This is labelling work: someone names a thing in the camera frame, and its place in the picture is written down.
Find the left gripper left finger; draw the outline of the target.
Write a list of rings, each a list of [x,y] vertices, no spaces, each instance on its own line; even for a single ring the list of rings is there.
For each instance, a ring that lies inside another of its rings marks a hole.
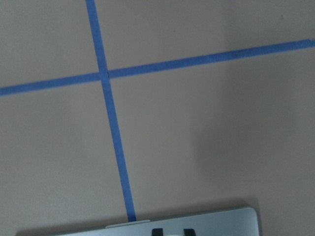
[[[163,228],[152,229],[151,236],[163,236]]]

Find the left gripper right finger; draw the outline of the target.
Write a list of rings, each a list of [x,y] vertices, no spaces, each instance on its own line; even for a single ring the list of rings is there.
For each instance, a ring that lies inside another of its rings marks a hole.
[[[194,229],[184,229],[184,236],[196,236]]]

